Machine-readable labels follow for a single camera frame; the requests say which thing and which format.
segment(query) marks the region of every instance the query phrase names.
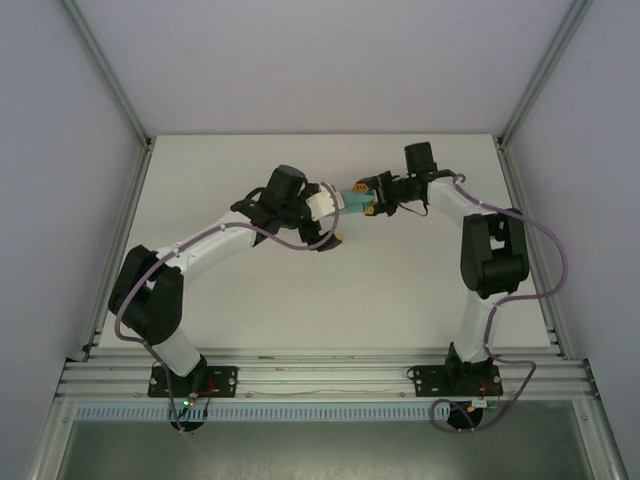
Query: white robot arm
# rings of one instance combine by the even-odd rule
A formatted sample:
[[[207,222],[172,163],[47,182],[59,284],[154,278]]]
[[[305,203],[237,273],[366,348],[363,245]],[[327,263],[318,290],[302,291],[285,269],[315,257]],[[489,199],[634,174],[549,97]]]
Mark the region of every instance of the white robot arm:
[[[354,190],[373,192],[375,200],[365,215],[393,215],[398,207],[422,201],[443,213],[462,230],[460,273],[469,289],[460,331],[451,343],[444,366],[413,367],[411,374],[419,396],[479,396],[482,386],[502,393],[498,369],[490,348],[496,329],[485,339],[489,312],[499,300],[518,289],[529,275],[524,225],[501,213],[488,212],[463,196],[455,186],[457,176],[438,170],[431,145],[405,147],[408,175],[383,172],[359,180]],[[493,317],[498,322],[500,310]]]
[[[362,201],[372,199],[371,195],[345,195],[351,201],[349,208],[343,195],[331,186],[309,183],[299,170],[281,165],[265,187],[236,202],[231,211],[201,232],[156,251],[142,245],[133,248],[116,280],[109,309],[153,349],[178,380],[186,379],[189,392],[199,392],[207,365],[180,329],[184,289],[204,271],[258,245],[267,236],[282,242],[274,237],[281,228],[298,230],[307,246],[295,248],[335,248],[340,239],[333,230],[321,233],[319,220],[340,210],[357,211],[358,199],[362,211]],[[140,285],[158,263],[162,265],[157,272]]]

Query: white wall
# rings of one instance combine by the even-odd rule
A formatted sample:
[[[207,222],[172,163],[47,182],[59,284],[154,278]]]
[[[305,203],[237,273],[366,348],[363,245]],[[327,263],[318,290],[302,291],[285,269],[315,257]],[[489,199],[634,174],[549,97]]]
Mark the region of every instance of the white wall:
[[[51,0],[0,7],[0,465],[23,478],[139,147]]]
[[[569,251],[561,296],[640,478],[640,3],[595,2],[513,145],[532,213]]]
[[[151,135],[501,133],[571,0],[79,0]]]

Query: white table surface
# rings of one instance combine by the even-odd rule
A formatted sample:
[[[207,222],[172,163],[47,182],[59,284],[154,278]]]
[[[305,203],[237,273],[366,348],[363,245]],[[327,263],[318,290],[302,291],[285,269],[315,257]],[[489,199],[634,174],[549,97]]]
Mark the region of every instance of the white table surface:
[[[420,141],[432,143],[441,169],[467,175],[472,194],[510,206],[490,135],[160,136],[127,250],[170,245],[215,222],[281,163],[347,188],[384,170],[405,173],[403,147]],[[265,241],[206,272],[185,293],[187,336],[198,348],[264,354],[448,346],[466,299],[461,230],[434,210],[427,218],[399,210],[390,218],[344,216],[338,231],[345,243],[329,252]],[[282,236],[299,241],[297,233]],[[533,291],[529,279],[519,293]],[[496,347],[549,346],[537,302],[504,309]],[[112,315],[100,347],[135,348],[115,337]]]

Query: black mounting plate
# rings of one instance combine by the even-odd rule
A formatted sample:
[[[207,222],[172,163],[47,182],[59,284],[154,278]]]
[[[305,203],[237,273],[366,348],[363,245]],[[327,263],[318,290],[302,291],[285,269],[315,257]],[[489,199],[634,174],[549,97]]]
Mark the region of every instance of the black mounting plate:
[[[236,396],[236,386],[238,385],[238,367],[216,367],[207,366],[205,374],[205,385],[209,380],[213,382],[213,393],[201,393],[200,397],[233,398]],[[187,397],[191,393],[189,382],[184,377],[179,377],[172,373],[171,385],[173,394],[176,397]],[[151,369],[151,379],[149,380],[149,390],[147,395],[151,398],[167,398],[167,376],[161,366]]]
[[[495,365],[491,366],[490,374],[482,380],[486,391],[483,391],[482,382],[471,383],[454,389],[449,381],[444,365],[416,365],[407,371],[407,376],[413,382],[416,389],[416,397],[493,397],[502,395],[502,381],[500,371]]]

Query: black bracket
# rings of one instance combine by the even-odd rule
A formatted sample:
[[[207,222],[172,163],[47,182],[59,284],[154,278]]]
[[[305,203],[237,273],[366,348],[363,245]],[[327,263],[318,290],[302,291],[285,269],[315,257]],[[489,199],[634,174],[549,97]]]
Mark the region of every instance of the black bracket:
[[[491,366],[490,375],[485,380],[458,388],[451,384],[444,365],[416,365],[407,371],[407,376],[413,382],[416,397],[484,397],[504,393],[502,381],[495,381],[500,378],[500,371],[495,365]]]
[[[482,362],[463,362],[453,344],[444,365],[416,365],[407,371],[416,397],[484,397],[500,396],[500,370],[488,358]]]
[[[209,385],[209,380],[213,382],[213,393],[210,393],[210,389],[206,387]],[[171,373],[171,385],[175,397],[187,397],[192,393],[191,382],[186,377],[180,377],[173,372]],[[199,397],[234,398],[238,385],[238,367],[207,366],[204,370],[202,385],[205,387],[202,392],[198,392]],[[169,397],[167,376],[161,366],[151,369],[147,395],[151,398]]]

